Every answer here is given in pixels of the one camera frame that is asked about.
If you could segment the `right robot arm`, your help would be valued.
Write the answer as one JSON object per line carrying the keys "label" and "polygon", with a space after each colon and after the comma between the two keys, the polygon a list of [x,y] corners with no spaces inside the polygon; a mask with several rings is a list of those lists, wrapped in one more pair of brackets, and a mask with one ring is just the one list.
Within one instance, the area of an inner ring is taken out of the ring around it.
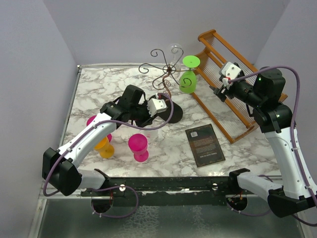
{"label": "right robot arm", "polygon": [[270,182],[249,169],[229,174],[227,187],[231,193],[243,190],[265,200],[273,214],[283,218],[317,205],[317,185],[312,179],[299,141],[294,109],[280,100],[286,80],[280,71],[283,66],[263,67],[245,75],[236,63],[227,62],[219,70],[220,88],[213,88],[221,100],[238,99],[246,104],[247,112],[268,140],[276,157],[282,184]]}

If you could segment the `clear wine glass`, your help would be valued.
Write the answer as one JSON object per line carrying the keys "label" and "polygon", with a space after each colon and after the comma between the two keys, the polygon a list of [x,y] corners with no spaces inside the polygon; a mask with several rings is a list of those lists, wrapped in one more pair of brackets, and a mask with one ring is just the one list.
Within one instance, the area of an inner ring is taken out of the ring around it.
{"label": "clear wine glass", "polygon": [[173,73],[174,78],[178,78],[180,76],[181,70],[181,62],[180,59],[182,57],[182,47],[180,44],[171,44],[168,47],[168,52],[170,54],[171,62],[170,64],[174,66],[175,72]]}
{"label": "clear wine glass", "polygon": [[158,130],[145,130],[144,135],[150,146],[155,146],[158,140]]}

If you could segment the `green plastic wine glass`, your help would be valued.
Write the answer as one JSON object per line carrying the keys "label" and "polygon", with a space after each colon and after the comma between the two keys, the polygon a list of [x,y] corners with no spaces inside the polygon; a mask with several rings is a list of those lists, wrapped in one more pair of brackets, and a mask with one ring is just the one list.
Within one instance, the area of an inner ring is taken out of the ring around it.
{"label": "green plastic wine glass", "polygon": [[200,65],[200,59],[197,56],[186,56],[183,58],[183,64],[188,70],[180,78],[179,89],[183,93],[191,94],[194,93],[197,84],[196,75],[193,71]]}

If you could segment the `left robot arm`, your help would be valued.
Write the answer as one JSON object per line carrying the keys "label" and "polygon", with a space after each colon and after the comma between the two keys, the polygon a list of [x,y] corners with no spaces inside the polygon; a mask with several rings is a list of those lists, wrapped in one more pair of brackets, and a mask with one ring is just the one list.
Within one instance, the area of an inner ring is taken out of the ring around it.
{"label": "left robot arm", "polygon": [[43,154],[42,165],[45,185],[52,185],[65,196],[80,188],[92,188],[100,196],[107,194],[109,183],[105,174],[78,168],[93,148],[121,125],[145,128],[153,122],[159,110],[166,109],[160,96],[152,96],[140,103],[143,97],[145,92],[142,89],[128,85],[122,96],[105,103],[93,121],[72,140],[56,150],[48,148]]}

